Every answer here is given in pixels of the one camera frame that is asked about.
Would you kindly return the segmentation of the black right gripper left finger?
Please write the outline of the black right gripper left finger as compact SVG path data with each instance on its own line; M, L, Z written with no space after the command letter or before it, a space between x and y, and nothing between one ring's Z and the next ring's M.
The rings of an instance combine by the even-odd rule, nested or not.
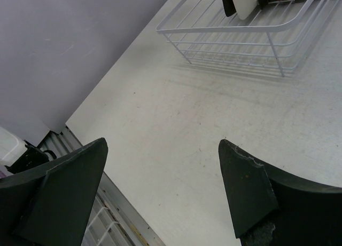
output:
M108 154L99 138L1 179L1 245L81 245Z

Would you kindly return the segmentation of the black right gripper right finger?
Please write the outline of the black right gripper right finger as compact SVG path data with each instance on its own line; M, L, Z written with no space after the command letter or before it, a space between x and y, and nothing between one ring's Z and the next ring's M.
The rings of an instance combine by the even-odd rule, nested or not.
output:
M341 188L293 175L225 139L218 152L242 245L341 245Z

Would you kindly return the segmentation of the white rectangular plate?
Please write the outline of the white rectangular plate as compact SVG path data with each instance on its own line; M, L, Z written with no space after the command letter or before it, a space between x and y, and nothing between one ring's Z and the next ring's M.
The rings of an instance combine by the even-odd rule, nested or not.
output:
M245 20L256 8L258 0L233 0L238 17Z

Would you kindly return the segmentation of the black floral square plate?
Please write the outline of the black floral square plate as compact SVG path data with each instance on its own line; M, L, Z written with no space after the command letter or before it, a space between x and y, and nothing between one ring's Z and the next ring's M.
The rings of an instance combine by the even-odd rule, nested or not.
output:
M236 13L233 0L222 0L225 15L230 17Z

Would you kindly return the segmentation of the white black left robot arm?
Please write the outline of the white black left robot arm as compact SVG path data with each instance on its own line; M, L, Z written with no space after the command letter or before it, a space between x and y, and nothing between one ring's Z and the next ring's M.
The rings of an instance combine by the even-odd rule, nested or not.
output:
M56 158L57 156L53 151L42 151L1 128L1 179L32 169Z

